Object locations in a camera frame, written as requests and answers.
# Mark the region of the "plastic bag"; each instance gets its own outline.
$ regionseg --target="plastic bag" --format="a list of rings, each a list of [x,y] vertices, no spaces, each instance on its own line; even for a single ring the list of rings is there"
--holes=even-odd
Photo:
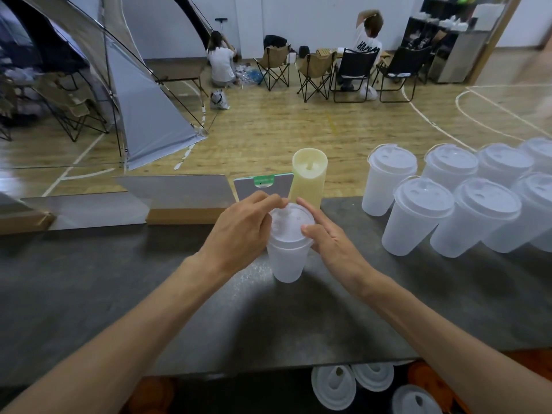
[[[226,94],[222,89],[211,91],[211,109],[228,110],[230,106],[226,100]]]
[[[370,87],[367,82],[364,82],[362,84],[362,87],[360,90],[358,90],[359,96],[362,98],[365,98],[369,101],[374,101],[377,99],[377,91],[374,87]]]

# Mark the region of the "woman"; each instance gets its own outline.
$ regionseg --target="woman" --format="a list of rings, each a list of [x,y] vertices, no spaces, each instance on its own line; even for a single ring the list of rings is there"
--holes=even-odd
[[[239,84],[239,78],[232,68],[235,48],[226,36],[214,30],[207,47],[207,59],[211,63],[211,81],[215,87],[226,87],[230,83]]]

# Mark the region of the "black folding chair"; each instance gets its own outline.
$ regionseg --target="black folding chair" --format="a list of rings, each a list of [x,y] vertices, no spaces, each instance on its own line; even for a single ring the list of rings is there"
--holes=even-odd
[[[314,93],[320,93],[326,100],[329,99],[329,91],[332,87],[332,67],[334,66],[335,59],[335,52],[324,56],[310,53],[303,60],[299,59],[295,63],[297,72],[299,73],[299,82],[301,83],[301,88],[297,94],[303,94],[303,101],[305,103],[307,103]],[[315,84],[313,80],[319,78],[320,83]],[[314,91],[307,97],[308,84],[314,87]]]
[[[335,103],[364,103],[368,99],[368,87],[366,95],[362,100],[336,100],[337,90],[337,78],[340,76],[344,80],[360,80],[361,84],[356,90],[348,91],[348,93],[359,91],[362,88],[362,83],[366,80],[370,83],[370,71],[374,66],[377,55],[379,54],[379,48],[374,48],[366,52],[356,52],[351,49],[345,49],[343,52],[343,58],[341,59],[341,65],[337,68],[335,65],[333,70],[333,101]]]
[[[286,45],[281,48],[275,48],[273,46],[268,46],[264,50],[263,57],[257,62],[260,73],[263,75],[263,79],[259,81],[258,85],[261,85],[264,81],[267,85],[268,91],[271,91],[278,81],[283,81],[286,86],[289,87],[289,52],[291,50],[291,45]]]
[[[372,82],[372,87],[376,83],[377,76],[382,74],[382,87],[380,88],[380,102],[382,103],[410,103],[414,98],[416,92],[416,82],[418,81],[418,73],[422,69],[423,65],[429,60],[431,54],[431,46],[424,49],[412,50],[404,47],[397,49],[397,52],[393,56],[389,66],[385,64],[379,64]],[[406,100],[382,100],[382,94],[384,91],[399,91],[403,88],[407,79],[414,77],[414,87],[412,87],[412,95],[410,99]],[[397,89],[383,89],[383,84],[386,78],[402,78],[402,84]]]

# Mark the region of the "white cup lid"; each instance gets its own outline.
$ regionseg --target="white cup lid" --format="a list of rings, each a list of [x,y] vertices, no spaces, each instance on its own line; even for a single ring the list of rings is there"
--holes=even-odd
[[[271,237],[268,242],[272,245],[290,249],[312,241],[301,233],[301,225],[313,225],[314,217],[301,205],[288,203],[283,209],[274,209],[271,216]]]
[[[479,151],[479,159],[499,170],[528,170],[535,160],[526,152],[505,143],[494,143]]]
[[[426,162],[451,173],[473,174],[478,170],[479,159],[451,143],[438,146],[425,158]]]
[[[431,394],[416,385],[397,388],[391,399],[391,411],[393,414],[443,414]]]
[[[454,196],[448,189],[426,177],[406,180],[395,190],[395,201],[426,217],[442,218],[454,210]]]
[[[346,365],[313,368],[311,384],[320,403],[334,411],[346,409],[357,393],[353,371]]]
[[[528,139],[520,144],[520,148],[535,158],[552,160],[552,139],[544,136]]]
[[[487,179],[466,180],[457,187],[454,196],[459,203],[488,217],[509,220],[521,212],[521,201],[512,190]]]
[[[540,206],[552,210],[552,175],[533,173],[516,181],[512,187]]]
[[[377,148],[369,157],[371,166],[392,174],[411,175],[418,169],[416,156],[394,143]]]
[[[393,363],[351,365],[357,382],[373,392],[382,392],[391,386],[395,377]]]

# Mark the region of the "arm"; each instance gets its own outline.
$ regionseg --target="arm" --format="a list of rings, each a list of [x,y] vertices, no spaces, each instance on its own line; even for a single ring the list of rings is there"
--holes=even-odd
[[[257,192],[218,218],[202,249],[129,313],[19,395],[5,414],[115,413],[197,309],[265,248],[278,195]]]
[[[406,339],[474,414],[550,412],[552,383],[467,334],[372,268],[341,228],[302,199],[303,226],[329,271]]]
[[[236,56],[237,55],[236,48],[232,46],[232,44],[228,41],[225,35],[223,35],[223,42],[226,44],[226,47],[234,53],[234,56]]]
[[[356,18],[356,27],[362,25],[364,23],[364,20],[366,20],[368,17],[373,16],[376,13],[379,13],[379,10],[364,10],[358,14],[358,17]]]

